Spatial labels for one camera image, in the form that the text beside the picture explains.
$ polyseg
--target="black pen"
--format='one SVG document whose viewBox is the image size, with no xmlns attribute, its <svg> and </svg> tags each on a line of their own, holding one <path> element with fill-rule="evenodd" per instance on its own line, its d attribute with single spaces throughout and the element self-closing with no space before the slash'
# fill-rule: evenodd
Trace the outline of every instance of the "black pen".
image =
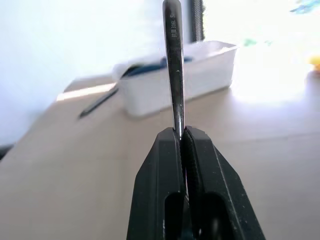
<svg viewBox="0 0 320 240">
<path fill-rule="evenodd" d="M 79 115 L 79 118 L 83 118 L 87 115 L 89 115 L 93 110 L 95 110 L 97 107 L 99 107 L 101 104 L 103 104 L 105 101 L 107 101 L 109 98 L 111 98 L 113 95 L 115 95 L 119 90 L 119 87 L 117 84 L 114 85 L 113 88 L 111 88 L 105 95 L 100 97 L 97 101 L 86 107 Z"/>
</svg>

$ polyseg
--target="wooden table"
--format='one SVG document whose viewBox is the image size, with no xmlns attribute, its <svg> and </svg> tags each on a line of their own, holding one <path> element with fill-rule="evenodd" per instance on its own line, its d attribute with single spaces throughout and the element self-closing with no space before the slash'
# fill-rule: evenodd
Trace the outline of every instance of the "wooden table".
<svg viewBox="0 0 320 240">
<path fill-rule="evenodd" d="M 301 79 L 294 92 L 297 82 L 268 74 L 253 84 L 249 63 L 236 68 L 231 89 L 188 102 L 186 124 L 238 172 L 268 240 L 319 239 L 320 80 Z M 270 90 L 280 85 L 278 95 Z M 172 112 L 132 119 L 117 94 L 78 119 L 101 94 L 55 102 L 2 160 L 1 240 L 126 238 L 136 173 Z"/>
</svg>

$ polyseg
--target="white plastic container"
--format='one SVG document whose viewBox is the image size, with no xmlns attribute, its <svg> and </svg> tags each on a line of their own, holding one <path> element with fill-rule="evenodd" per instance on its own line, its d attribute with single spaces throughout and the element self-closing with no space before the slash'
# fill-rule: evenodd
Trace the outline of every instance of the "white plastic container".
<svg viewBox="0 0 320 240">
<path fill-rule="evenodd" d="M 235 45 L 219 41 L 184 46 L 184 56 L 192 57 L 191 62 L 184 64 L 185 99 L 229 87 L 232 83 L 236 50 Z M 148 59 L 160 58 L 150 56 Z M 171 105 L 167 68 L 124 77 L 119 80 L 119 86 L 125 108 L 131 116 L 142 117 Z"/>
</svg>

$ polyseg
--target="yellow object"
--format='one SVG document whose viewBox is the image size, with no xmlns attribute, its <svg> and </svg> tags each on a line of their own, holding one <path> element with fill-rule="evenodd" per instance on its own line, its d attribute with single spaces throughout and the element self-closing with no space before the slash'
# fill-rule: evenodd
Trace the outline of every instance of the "yellow object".
<svg viewBox="0 0 320 240">
<path fill-rule="evenodd" d="M 320 56 L 314 56 L 310 59 L 310 63 L 314 65 L 314 70 L 320 72 Z"/>
</svg>

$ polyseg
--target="white wall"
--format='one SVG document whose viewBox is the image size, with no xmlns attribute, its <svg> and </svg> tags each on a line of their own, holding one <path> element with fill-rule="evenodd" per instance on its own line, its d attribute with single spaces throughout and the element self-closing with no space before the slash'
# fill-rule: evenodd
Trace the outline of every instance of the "white wall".
<svg viewBox="0 0 320 240">
<path fill-rule="evenodd" d="M 16 142 L 75 78 L 163 49 L 162 2 L 0 1 L 0 145 Z"/>
</svg>

